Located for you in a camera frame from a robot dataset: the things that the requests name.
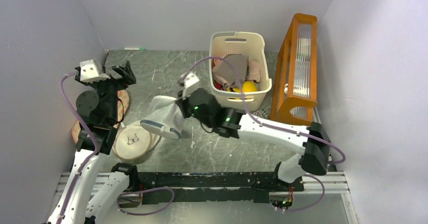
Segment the white mesh laundry bag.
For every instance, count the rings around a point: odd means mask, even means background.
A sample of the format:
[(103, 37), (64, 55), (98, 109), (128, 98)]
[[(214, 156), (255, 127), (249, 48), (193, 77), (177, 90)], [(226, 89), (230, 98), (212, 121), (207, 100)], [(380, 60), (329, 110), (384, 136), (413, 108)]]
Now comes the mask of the white mesh laundry bag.
[(141, 127), (167, 139), (182, 138), (185, 119), (176, 100), (170, 96), (155, 96), (149, 105), (149, 114), (140, 121)]

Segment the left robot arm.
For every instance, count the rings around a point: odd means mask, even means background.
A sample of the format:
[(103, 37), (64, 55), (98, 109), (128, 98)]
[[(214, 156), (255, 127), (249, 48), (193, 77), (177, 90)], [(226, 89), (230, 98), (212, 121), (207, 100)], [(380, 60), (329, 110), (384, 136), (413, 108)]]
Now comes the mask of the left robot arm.
[(80, 132), (69, 178), (48, 223), (101, 223), (123, 192), (142, 188), (137, 167), (118, 163), (98, 192), (92, 193), (121, 123), (118, 92), (136, 83), (129, 61), (112, 70), (117, 77), (95, 60), (83, 61), (59, 82), (61, 96), (78, 120)]

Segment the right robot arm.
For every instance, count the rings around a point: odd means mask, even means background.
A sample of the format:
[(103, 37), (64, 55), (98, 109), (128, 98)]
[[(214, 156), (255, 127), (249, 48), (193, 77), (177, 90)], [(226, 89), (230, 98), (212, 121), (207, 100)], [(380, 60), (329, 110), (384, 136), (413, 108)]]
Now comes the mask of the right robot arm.
[(298, 126), (257, 118), (241, 109), (222, 107), (213, 95), (201, 88), (188, 97), (180, 95), (176, 105), (183, 117), (196, 118), (221, 137), (253, 139), (293, 151), (294, 155), (275, 169), (272, 183), (279, 191), (286, 190), (305, 174), (324, 176), (328, 172), (331, 148), (320, 123)]

